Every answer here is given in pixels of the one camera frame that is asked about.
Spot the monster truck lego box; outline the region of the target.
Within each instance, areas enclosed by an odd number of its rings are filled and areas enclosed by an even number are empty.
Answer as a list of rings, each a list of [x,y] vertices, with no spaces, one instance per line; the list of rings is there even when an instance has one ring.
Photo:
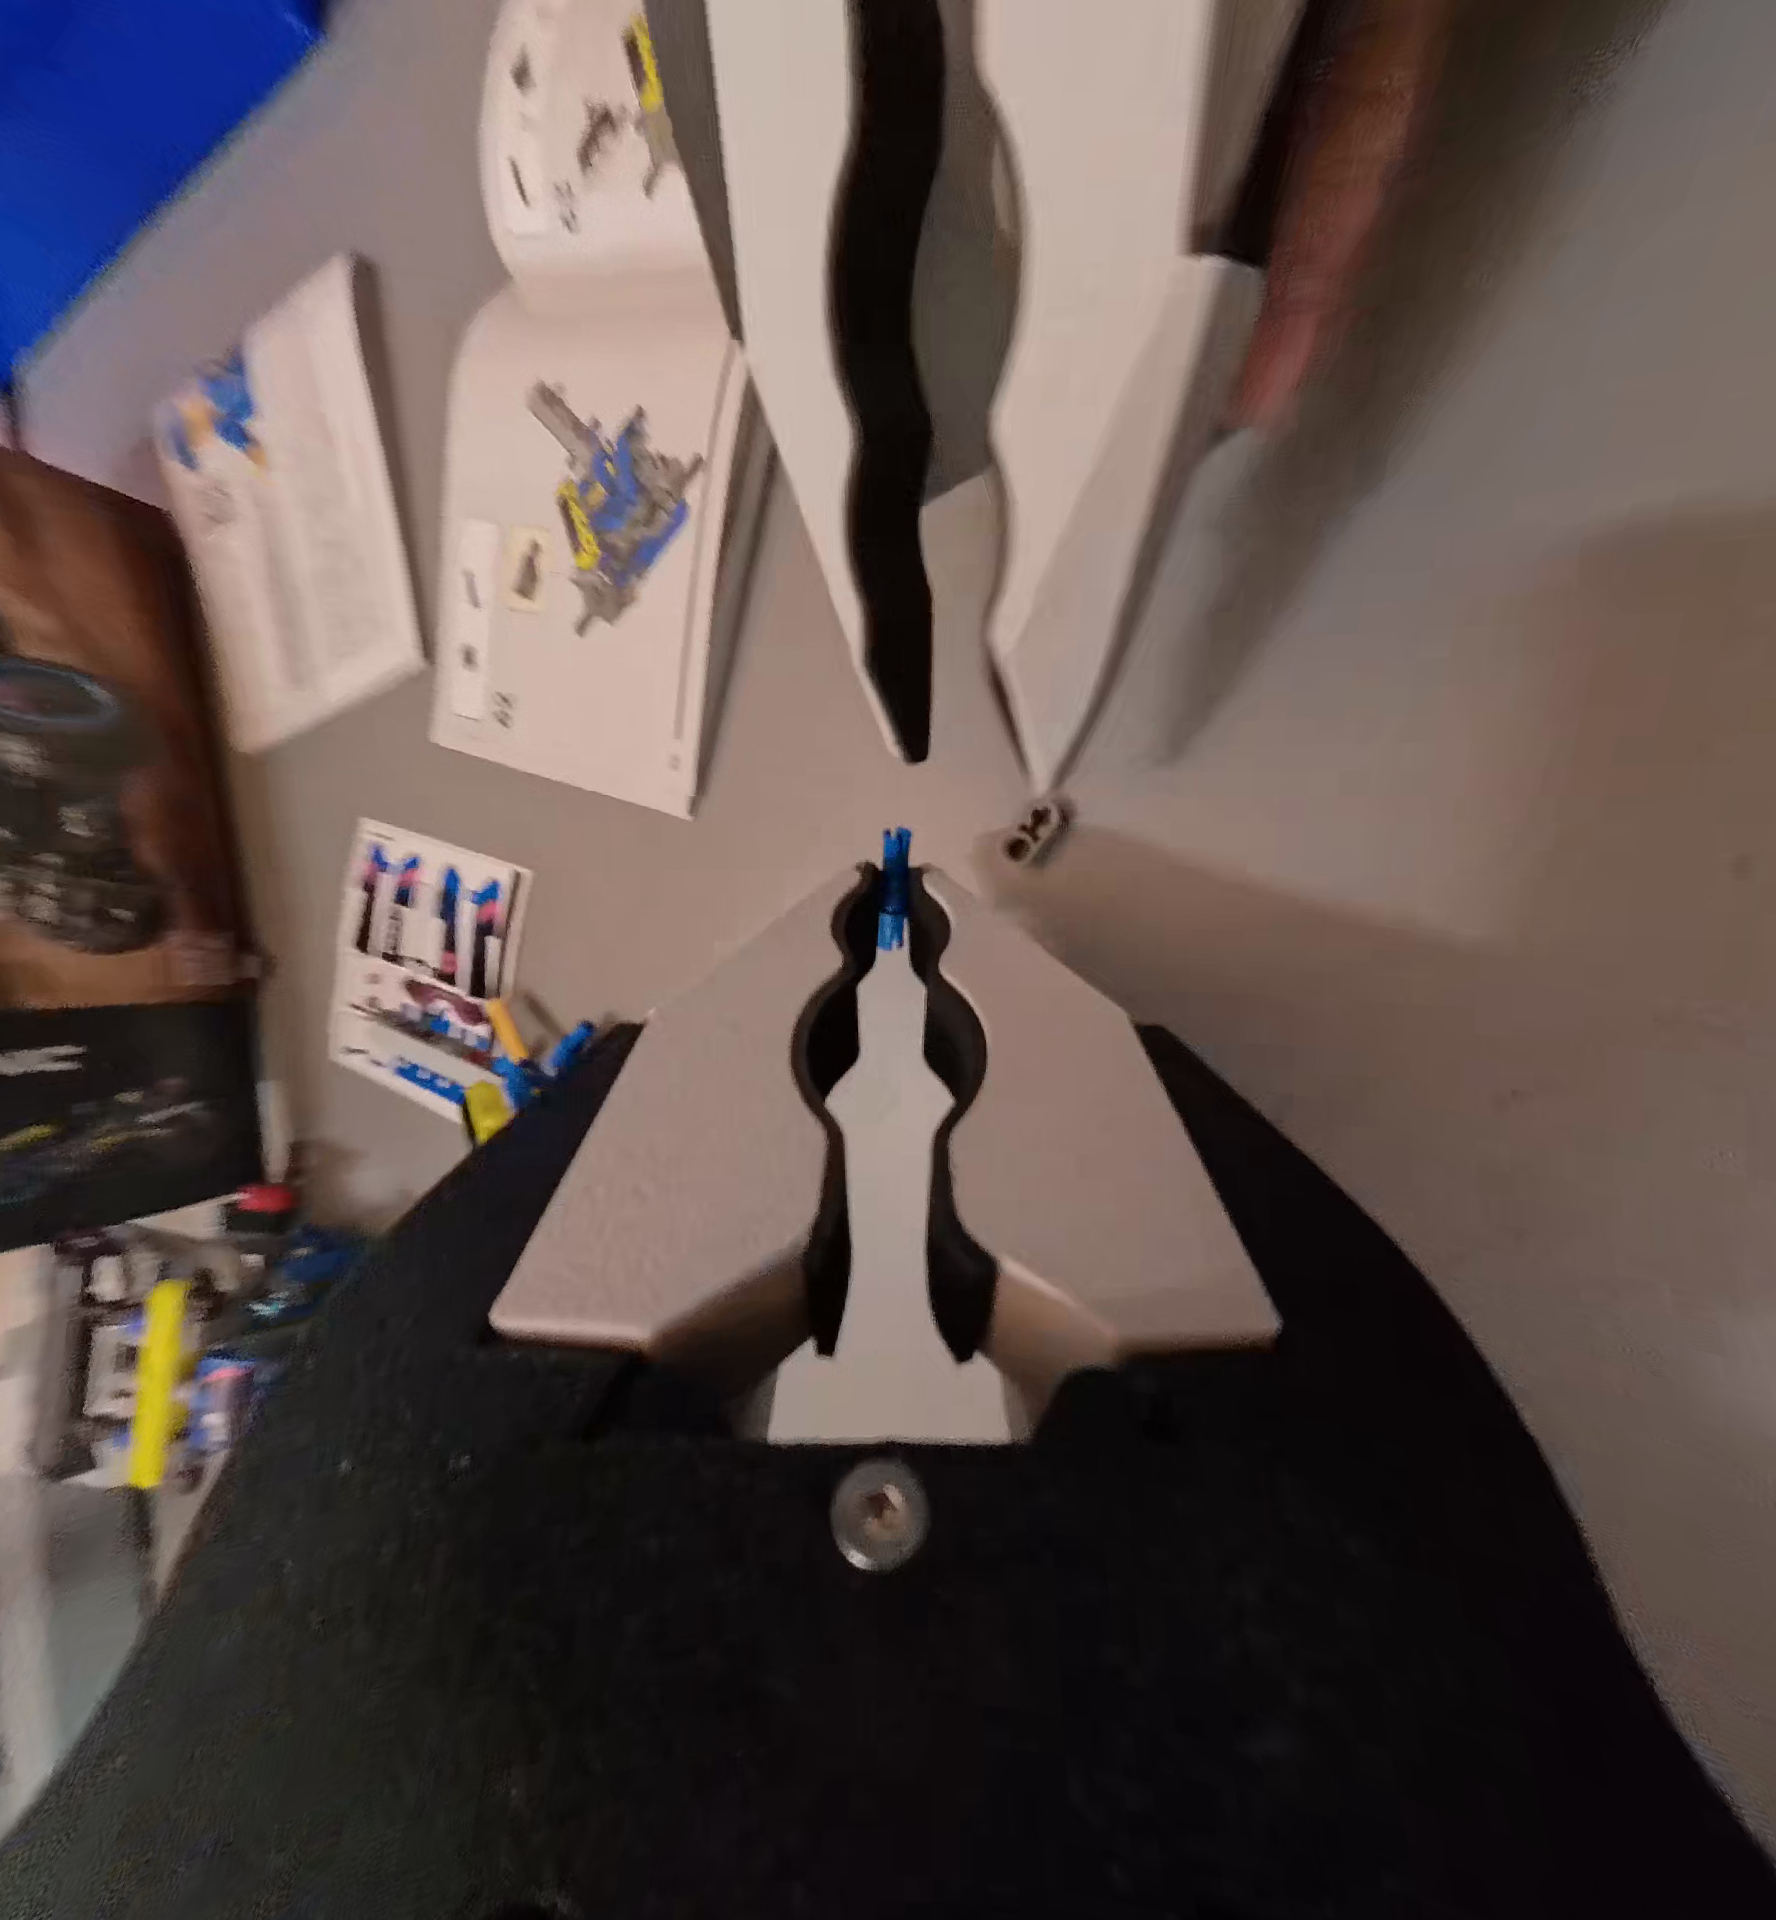
[[[259,1170],[252,930],[180,540],[0,445],[0,1254]]]

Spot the lego sticker sheet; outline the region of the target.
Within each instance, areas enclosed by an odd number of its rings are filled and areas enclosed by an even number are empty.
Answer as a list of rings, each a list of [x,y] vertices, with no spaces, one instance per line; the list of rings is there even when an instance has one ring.
[[[521,865],[359,822],[331,935],[330,1064],[459,1122],[469,1089],[495,1082],[489,1003],[512,1002],[532,892]]]

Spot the large blue plastic bin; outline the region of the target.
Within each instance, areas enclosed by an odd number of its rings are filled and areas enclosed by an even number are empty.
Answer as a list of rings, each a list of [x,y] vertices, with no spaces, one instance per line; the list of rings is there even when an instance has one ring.
[[[0,390],[325,25],[315,2],[0,2]]]

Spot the blue and yellow LEGO assembly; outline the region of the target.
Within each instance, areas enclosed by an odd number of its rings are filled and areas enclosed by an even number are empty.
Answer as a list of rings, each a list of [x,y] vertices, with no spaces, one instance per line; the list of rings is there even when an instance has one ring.
[[[48,1251],[31,1463],[53,1482],[193,1488],[369,1237],[255,1184],[196,1224],[80,1231]]]

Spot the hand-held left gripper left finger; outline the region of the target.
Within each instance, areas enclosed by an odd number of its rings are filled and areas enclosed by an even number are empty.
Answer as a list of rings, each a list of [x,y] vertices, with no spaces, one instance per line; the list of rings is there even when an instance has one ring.
[[[827,1357],[853,1237],[833,1091],[862,1058],[882,871],[840,869],[656,1008],[491,1305],[519,1350],[620,1354],[776,1427]]]

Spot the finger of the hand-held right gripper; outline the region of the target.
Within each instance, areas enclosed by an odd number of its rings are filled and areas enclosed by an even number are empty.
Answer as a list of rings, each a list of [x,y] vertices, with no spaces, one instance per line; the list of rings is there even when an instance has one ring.
[[[915,282],[938,175],[933,2],[651,2],[715,289],[888,750],[931,751]]]
[[[1299,23],[1288,2],[976,11],[1021,238],[988,650],[1034,793],[1086,750],[1247,345],[1260,268],[1211,242]]]

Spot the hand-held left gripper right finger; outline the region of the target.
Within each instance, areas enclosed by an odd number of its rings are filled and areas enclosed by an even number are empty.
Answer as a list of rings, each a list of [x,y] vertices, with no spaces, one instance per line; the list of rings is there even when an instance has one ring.
[[[1281,1314],[1129,1016],[938,869],[908,887],[948,1357],[1025,1432],[1073,1375],[1270,1350]]]

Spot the person's right hand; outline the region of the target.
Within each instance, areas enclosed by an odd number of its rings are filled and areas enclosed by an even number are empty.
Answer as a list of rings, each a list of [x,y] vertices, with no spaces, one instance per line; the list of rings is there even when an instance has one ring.
[[[1228,431],[1284,428],[1340,346],[1456,12],[1452,2],[1308,5],[1243,184],[1263,292]]]

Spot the open lego instruction booklet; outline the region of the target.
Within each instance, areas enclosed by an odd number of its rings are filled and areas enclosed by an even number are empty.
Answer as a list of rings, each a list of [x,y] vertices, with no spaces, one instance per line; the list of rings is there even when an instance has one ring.
[[[479,117],[429,738],[685,822],[750,384],[645,5],[501,5]]]

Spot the thin white text leaflet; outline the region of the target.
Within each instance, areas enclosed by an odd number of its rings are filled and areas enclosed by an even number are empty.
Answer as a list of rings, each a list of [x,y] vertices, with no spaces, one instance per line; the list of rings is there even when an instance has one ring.
[[[156,410],[228,746],[259,755],[418,675],[425,642],[336,255]]]

